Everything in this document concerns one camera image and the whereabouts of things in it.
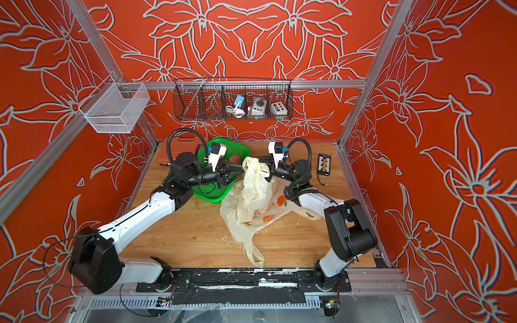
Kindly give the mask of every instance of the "wooden surface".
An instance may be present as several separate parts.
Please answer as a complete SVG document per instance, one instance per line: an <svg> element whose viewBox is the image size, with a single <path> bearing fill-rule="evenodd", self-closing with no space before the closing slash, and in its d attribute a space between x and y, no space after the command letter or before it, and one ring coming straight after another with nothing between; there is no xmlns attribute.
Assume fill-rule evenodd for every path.
<svg viewBox="0 0 517 323"><path fill-rule="evenodd" d="M267 143L245 143L252 156L266 156ZM331 155L330 176L316 177L313 162L311 184L329 196L350 199L350 192L332 143L311 144L312 158L319 153ZM132 207L149 199L150 192L162 183L169 168L157 162L159 151L145 175ZM291 160L307 159L301 143L293 145ZM265 267L313 267L330 249L324 219L311 221L291 212L276 220L253 237L255 246L266 258ZM223 219L219 205L193 196L178 211L156 222L134 239L121 253L125 258L162 258L173 267L252 267L240 243L234 242ZM375 267L371 253L360 257L351 267Z"/></svg>

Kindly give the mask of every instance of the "red wall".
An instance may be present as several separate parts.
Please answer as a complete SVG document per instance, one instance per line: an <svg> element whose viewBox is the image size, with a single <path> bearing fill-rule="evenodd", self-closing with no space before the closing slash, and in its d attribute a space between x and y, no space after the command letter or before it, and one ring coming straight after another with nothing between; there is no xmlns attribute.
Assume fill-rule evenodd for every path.
<svg viewBox="0 0 517 323"><path fill-rule="evenodd" d="M420 0L346 149L426 322L515 322L517 7Z"/></svg>
<svg viewBox="0 0 517 323"><path fill-rule="evenodd" d="M365 78L395 1L86 0L127 80L249 76L305 80ZM238 140L331 141L358 89L298 91L290 121L180 122L172 94L155 92L146 116L158 138L180 126Z"/></svg>
<svg viewBox="0 0 517 323"><path fill-rule="evenodd" d="M45 249L122 215L150 153L138 125L131 135L86 126L1 226L0 321L65 320L78 290L45 279ZM68 273L72 248L59 243L45 259L50 278L65 286L80 285Z"/></svg>
<svg viewBox="0 0 517 323"><path fill-rule="evenodd" d="M107 76L66 2L0 1L0 194L63 131ZM64 321L77 290L52 285L43 253L88 225L124 211L150 144L97 134L87 125L0 230L0 322ZM73 241L50 250L51 279L77 285Z"/></svg>
<svg viewBox="0 0 517 323"><path fill-rule="evenodd" d="M0 1L0 194L108 75L64 1Z"/></svg>

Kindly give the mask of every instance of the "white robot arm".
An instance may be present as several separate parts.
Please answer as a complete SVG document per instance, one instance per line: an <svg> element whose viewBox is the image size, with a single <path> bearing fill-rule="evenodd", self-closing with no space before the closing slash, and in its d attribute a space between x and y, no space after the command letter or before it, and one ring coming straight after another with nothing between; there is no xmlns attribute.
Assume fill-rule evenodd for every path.
<svg viewBox="0 0 517 323"><path fill-rule="evenodd" d="M287 199L325 218L332 248L315 264L314 276L320 288L331 288L341 270L355 257L373 248L376 239L366 214L356 200L332 199L313 189L309 183L310 146L304 143L309 150L309 160L285 165L289 147L285 149L281 143L274 142L269 144L271 155L260 157L260 160L271 169L267 180L277 176L291 182L284 190ZM168 146L171 171L149 200L97 230L87 227L78 233L69 266L72 275L95 294L101 294L117 283L149 283L154 284L156 290L169 288L172 284L171 267L161 259L130 260L118 255L140 233L183 206L193 195L193 186L217 183L221 187L236 180L244 172L242 167L218 162L225 150L223 145L205 149L205 152L213 151L212 155L218 156L206 158L211 166L208 163L201 166L191 152L181 153L173 161ZM347 222L354 222L355 225L348 229Z"/></svg>

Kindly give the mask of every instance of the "metal bar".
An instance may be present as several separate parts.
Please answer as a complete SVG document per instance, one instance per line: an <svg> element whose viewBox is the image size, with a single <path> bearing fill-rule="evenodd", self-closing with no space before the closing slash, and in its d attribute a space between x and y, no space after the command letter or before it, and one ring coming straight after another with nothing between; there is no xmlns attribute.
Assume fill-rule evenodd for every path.
<svg viewBox="0 0 517 323"><path fill-rule="evenodd" d="M388 57L389 51L395 42L400 27L402 26L402 23L404 22L404 19L406 18L412 3L413 0L401 0L397 5L393 19L391 19L391 22L386 29L381 46L379 47L377 55L375 55L375 58L373 59L372 66L368 71L366 84L359 94L359 97L357 98L357 101L354 104L350 115L348 116L348 121L346 122L345 128L339 137L338 143L340 147L344 147L344 142L350 136L355 121L359 117L359 114L361 113L366 100L370 96L370 93L373 91L373 86L379 77L381 69L386 61L386 58Z"/></svg>
<svg viewBox="0 0 517 323"><path fill-rule="evenodd" d="M109 87L105 86L98 91L84 107L89 111ZM0 225L18 207L27 194L45 175L54 162L61 156L72 141L88 124L82 114L77 113L75 118L60 132L45 150L27 167L27 169L11 184L7 191L0 196Z"/></svg>
<svg viewBox="0 0 517 323"><path fill-rule="evenodd" d="M364 200L364 197L361 193L361 188L359 187L359 184L357 183L357 179L354 175L354 171L352 170L352 165L350 165L350 162L348 160L348 157L345 154L345 149L340 148L337 144L334 146L336 148L336 153L338 155L339 163L341 164L341 170L343 171L343 175L345 176L346 183L348 184L348 188L350 190L351 195L358 200L361 203L361 206L366 211L366 214L370 214L368 210L368 206L366 204L366 201ZM370 220L370 224L373 228L373 234L377 237L377 248L381 252L381 255L384 259L384 262L386 263L386 266L393 267L392 263L389 261L388 255L386 254L386 250L384 249L384 245L381 241L381 238L379 237L379 233L377 232L377 227L373 223L372 217L368 217Z"/></svg>
<svg viewBox="0 0 517 323"><path fill-rule="evenodd" d="M158 146L154 146L153 151L151 152L151 155L149 156L149 159L147 159L147 162L145 163L144 169L142 170L142 174L140 175L140 178L138 179L138 182L136 183L136 186L133 189L133 193L131 194L131 197L129 198L128 205L126 206L126 209L124 210L124 214L129 212L131 210L131 205L133 205L133 201L136 198L136 194L138 193L138 190L140 189L140 186L142 185L142 182L144 181L145 174L149 170L149 166L151 166L151 162L153 161L153 157L156 154L156 149Z"/></svg>
<svg viewBox="0 0 517 323"><path fill-rule="evenodd" d="M395 300L404 323L422 323L422 318L418 314L412 296L395 295Z"/></svg>
<svg viewBox="0 0 517 323"><path fill-rule="evenodd" d="M94 295L92 293L86 293L85 295L77 296L74 303L75 311L68 314L65 323L81 323L84 321Z"/></svg>
<svg viewBox="0 0 517 323"><path fill-rule="evenodd" d="M259 86L259 85L276 85L285 84L286 81L278 80L259 80L259 81L211 81L210 78L205 82L204 86L232 86L232 85L244 85L244 86ZM202 81L185 81L185 86L199 86ZM137 89L142 82L131 82L121 83L117 85L123 86L127 90ZM147 90L174 90L176 84L174 82L144 82ZM311 89L311 88L364 88L366 85L365 80L294 80L291 81L292 89Z"/></svg>
<svg viewBox="0 0 517 323"><path fill-rule="evenodd" d="M67 3L113 80L115 82L125 82L126 79L124 79L122 71L115 62L113 55L108 46L106 46L100 31L97 29L82 0L67 0Z"/></svg>

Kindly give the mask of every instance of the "green plastic basket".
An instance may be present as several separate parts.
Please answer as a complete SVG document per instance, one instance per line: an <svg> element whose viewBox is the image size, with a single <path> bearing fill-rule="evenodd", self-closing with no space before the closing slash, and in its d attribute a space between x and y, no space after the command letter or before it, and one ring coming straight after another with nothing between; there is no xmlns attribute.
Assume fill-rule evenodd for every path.
<svg viewBox="0 0 517 323"><path fill-rule="evenodd" d="M245 157L251 156L251 151L248 147L234 143L232 141L229 141L229 140L226 140L223 138L215 138L215 139L210 140L207 143L207 146L211 147L212 143L218 143L218 144L226 146L226 154L224 154L224 157L223 157L223 159L225 161L228 161L230 159L230 157L233 155L240 156L241 162L244 161ZM203 160L204 158L205 158L205 149L201 148L199 150L199 153L197 154L197 159ZM217 188L217 186L215 186L215 189L214 189L215 184L201 185L198 187L194 187L194 195L201 199L204 199L205 201L210 202L210 203L214 203L214 204L221 203L223 198L230 191L230 188L232 188L233 184L234 183L231 183L230 185L228 185L226 187L222 187L220 189Z"/></svg>

